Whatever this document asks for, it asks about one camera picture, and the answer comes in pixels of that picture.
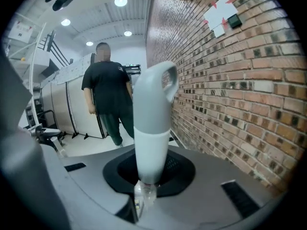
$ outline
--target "bottle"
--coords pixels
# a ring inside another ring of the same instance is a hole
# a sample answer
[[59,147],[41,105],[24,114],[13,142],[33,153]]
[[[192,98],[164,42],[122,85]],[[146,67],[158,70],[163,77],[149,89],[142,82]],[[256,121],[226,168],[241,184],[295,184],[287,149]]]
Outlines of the bottle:
[[[163,88],[165,72],[169,74],[169,83]],[[163,172],[171,128],[171,104],[177,90],[177,68],[171,61],[148,68],[135,83],[135,154],[139,179],[145,184],[159,182]]]

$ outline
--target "white partition panel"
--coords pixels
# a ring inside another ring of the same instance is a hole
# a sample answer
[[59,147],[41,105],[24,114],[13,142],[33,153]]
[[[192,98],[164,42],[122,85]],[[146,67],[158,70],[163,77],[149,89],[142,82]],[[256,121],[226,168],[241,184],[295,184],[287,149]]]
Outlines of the white partition panel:
[[71,111],[80,134],[102,138],[97,118],[88,112],[88,107],[81,90],[83,76],[68,82]]
[[51,83],[51,94],[54,113],[59,129],[67,134],[73,134],[73,126],[69,115],[66,97],[66,85]]
[[[53,110],[53,105],[52,105],[52,96],[51,96],[51,82],[47,83],[43,88],[42,88],[42,100],[43,100],[43,110]],[[46,122],[47,126],[50,126],[56,122],[56,120],[53,120],[53,114],[52,112],[46,113]]]

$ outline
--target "person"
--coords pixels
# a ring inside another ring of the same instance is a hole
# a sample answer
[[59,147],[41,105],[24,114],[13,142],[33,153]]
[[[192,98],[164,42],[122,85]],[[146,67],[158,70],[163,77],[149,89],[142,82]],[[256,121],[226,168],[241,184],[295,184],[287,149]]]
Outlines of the person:
[[130,80],[123,66],[110,60],[111,51],[107,43],[97,45],[96,57],[98,62],[85,71],[82,90],[90,114],[100,116],[114,144],[120,148],[123,147],[123,139],[119,132],[119,120],[134,138]]

